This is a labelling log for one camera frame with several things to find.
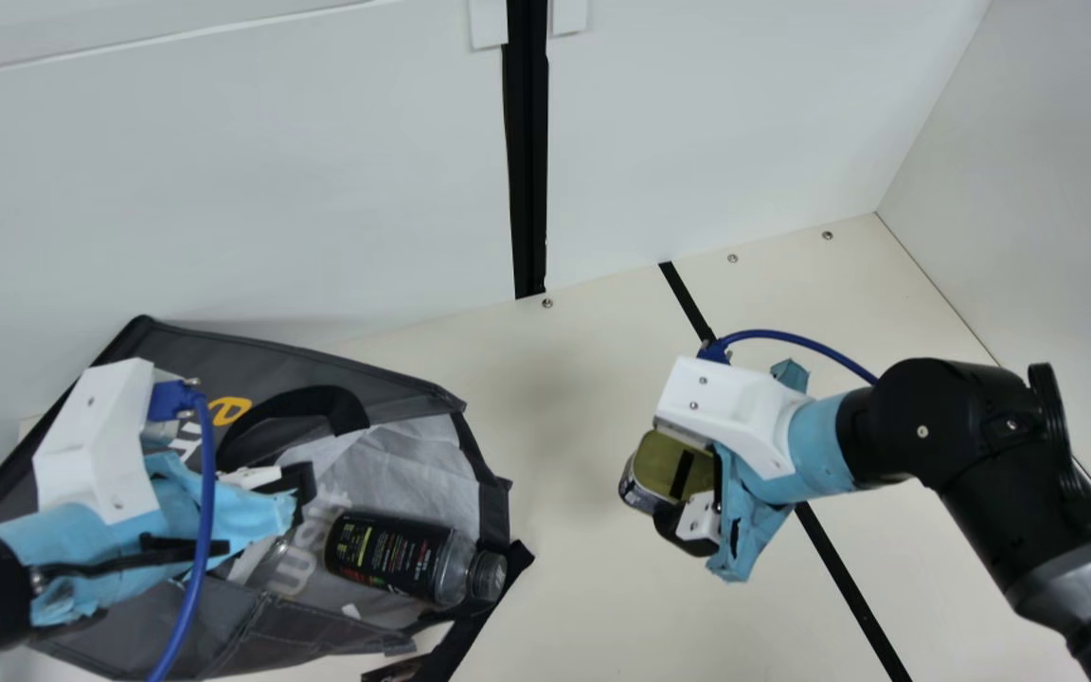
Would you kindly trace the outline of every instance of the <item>metal bolt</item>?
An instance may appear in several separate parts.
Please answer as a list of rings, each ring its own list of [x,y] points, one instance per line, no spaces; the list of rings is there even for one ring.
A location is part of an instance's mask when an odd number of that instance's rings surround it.
[[[39,571],[31,571],[31,574],[27,575],[27,582],[32,583],[33,595],[39,597],[43,595],[43,593],[45,593],[45,587],[47,587],[47,584],[45,584],[45,577],[44,575],[39,574]]]

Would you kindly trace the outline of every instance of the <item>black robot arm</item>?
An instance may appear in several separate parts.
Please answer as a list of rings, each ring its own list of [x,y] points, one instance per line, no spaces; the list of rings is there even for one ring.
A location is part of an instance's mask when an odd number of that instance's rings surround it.
[[[934,489],[1019,615],[1055,629],[1091,679],[1091,484],[1075,466],[1055,374],[912,359],[836,415],[861,484]]]

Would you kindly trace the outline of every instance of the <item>bag strap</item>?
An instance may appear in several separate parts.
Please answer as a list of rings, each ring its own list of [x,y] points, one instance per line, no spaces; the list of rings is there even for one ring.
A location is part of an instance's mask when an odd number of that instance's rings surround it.
[[[520,540],[513,542],[504,552],[504,557],[507,558],[507,579],[503,586],[503,596],[506,596],[512,583],[515,583],[516,578],[532,564],[536,557]],[[502,603],[503,596],[483,612],[454,621],[454,625],[449,627],[445,638],[436,644],[436,648],[413,659],[419,663],[419,669],[411,677],[411,682],[447,682],[454,677],[457,666],[463,663],[463,659],[473,646],[473,639],[477,639],[482,632],[485,621],[491,618],[494,608]]]
[[[356,394],[341,385],[307,385],[291,392],[278,393],[272,398],[251,407],[235,420],[221,442],[217,444],[217,469],[235,470],[251,463],[231,463],[230,445],[243,433],[259,427],[268,419],[289,419],[299,416],[324,416],[334,435],[369,428],[369,415]]]

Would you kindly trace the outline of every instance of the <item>black bottle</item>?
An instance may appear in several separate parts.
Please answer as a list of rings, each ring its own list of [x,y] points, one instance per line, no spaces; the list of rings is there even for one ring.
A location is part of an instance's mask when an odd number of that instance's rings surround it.
[[[467,597],[499,599],[507,575],[505,558],[479,551],[455,529],[376,513],[344,513],[322,553],[341,578],[446,609]]]

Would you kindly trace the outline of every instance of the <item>black floor strip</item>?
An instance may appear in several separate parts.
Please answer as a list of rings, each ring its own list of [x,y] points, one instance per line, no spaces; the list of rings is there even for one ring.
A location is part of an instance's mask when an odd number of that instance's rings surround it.
[[[546,291],[547,0],[507,0],[503,128],[516,298]]]
[[[674,264],[671,262],[659,263],[659,271],[663,272],[663,277],[668,280],[668,286],[671,287],[671,294],[676,298],[681,310],[685,312],[688,324],[693,325],[697,337],[702,339],[703,344],[714,342],[716,338],[714,328],[710,328],[709,324],[706,323],[705,315],[700,314],[697,302],[693,301],[693,295],[688,292],[684,280],[680,279],[680,273],[676,272]],[[874,647],[874,656],[878,657],[883,669],[896,682],[912,681],[912,677],[903,668],[900,655],[896,653],[891,641],[887,638],[887,632],[883,631],[878,619],[874,618],[874,611],[871,610],[870,603],[866,603],[865,596],[862,595],[858,583],[854,583],[852,575],[849,574],[849,566],[846,566],[844,561],[841,561],[840,552],[836,551],[827,531],[823,530],[823,524],[819,523],[818,517],[815,517],[815,510],[811,508],[806,502],[800,502],[793,513],[798,515],[798,519],[802,523],[802,529],[806,530],[807,538],[815,546],[815,551],[819,553],[823,565],[831,574],[831,582],[840,588],[840,596],[843,597],[844,603],[849,605],[849,610],[856,619],[865,639]]]

